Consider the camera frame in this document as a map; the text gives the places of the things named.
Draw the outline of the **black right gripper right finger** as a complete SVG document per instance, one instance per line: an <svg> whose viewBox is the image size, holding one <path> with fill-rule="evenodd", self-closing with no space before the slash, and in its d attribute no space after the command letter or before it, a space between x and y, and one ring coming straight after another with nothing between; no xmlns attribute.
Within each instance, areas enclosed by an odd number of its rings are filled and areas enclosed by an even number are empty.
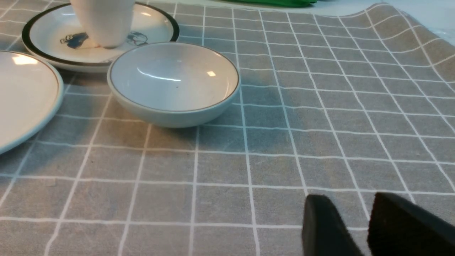
<svg viewBox="0 0 455 256"><path fill-rule="evenodd" d="M373 256L453 256L455 228L394 193L378 192L367 243Z"/></svg>

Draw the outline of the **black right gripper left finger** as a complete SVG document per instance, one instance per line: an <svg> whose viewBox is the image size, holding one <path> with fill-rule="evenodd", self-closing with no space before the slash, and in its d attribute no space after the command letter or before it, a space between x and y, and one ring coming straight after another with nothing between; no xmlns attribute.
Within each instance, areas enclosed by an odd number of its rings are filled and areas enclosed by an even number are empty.
<svg viewBox="0 0 455 256"><path fill-rule="evenodd" d="M321 194L305 200L302 246L304 256L362 256L336 206Z"/></svg>

